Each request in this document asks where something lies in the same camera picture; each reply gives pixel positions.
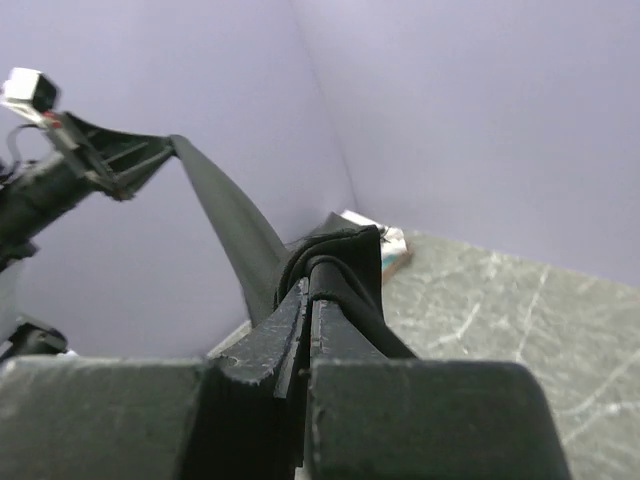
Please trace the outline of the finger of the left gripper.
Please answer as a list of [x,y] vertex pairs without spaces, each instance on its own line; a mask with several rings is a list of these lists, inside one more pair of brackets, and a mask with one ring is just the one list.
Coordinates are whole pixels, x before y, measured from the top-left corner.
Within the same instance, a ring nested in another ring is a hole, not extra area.
[[115,174],[113,192],[138,192],[173,153],[172,147],[165,147],[157,152],[144,148],[111,160],[109,167]]
[[97,150],[125,150],[138,146],[163,148],[168,145],[165,137],[100,127],[71,112],[64,113],[64,120]]

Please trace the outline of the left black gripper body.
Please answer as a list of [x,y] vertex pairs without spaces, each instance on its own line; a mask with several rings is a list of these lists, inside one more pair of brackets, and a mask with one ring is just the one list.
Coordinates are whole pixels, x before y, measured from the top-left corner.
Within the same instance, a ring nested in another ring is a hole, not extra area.
[[93,187],[116,201],[131,200],[135,194],[119,181],[107,160],[90,144],[89,140],[58,112],[44,113],[47,138],[71,165],[72,170],[84,177]]

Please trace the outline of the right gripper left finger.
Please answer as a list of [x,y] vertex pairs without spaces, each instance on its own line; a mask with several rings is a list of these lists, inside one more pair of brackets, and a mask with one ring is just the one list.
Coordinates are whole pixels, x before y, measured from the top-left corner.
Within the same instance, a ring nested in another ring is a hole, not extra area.
[[291,479],[308,284],[209,359],[22,356],[1,370],[5,479]]

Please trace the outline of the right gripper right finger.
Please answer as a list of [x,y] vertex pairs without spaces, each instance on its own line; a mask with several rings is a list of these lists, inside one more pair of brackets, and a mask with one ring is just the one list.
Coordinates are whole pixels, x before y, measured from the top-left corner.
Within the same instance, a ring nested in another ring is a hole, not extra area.
[[317,301],[305,466],[314,479],[567,479],[546,396],[524,366],[390,360]]

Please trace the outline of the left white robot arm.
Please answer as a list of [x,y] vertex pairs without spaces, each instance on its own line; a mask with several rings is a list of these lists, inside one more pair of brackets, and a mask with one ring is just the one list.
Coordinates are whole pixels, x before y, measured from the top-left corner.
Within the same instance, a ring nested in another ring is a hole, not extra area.
[[46,113],[38,127],[51,154],[1,176],[2,360],[69,352],[59,330],[17,306],[24,263],[38,251],[35,237],[95,192],[132,199],[175,153],[168,137],[99,127],[70,112]]

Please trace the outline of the black t shirt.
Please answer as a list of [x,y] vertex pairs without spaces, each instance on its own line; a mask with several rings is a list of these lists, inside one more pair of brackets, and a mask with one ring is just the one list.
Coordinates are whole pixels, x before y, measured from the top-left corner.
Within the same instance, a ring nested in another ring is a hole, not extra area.
[[316,233],[290,250],[248,195],[212,160],[184,136],[172,135],[170,141],[240,282],[255,324],[276,310],[300,278],[327,262],[337,267],[345,284],[331,280],[318,297],[340,303],[351,323],[386,357],[415,356],[384,320],[380,234],[375,226]]

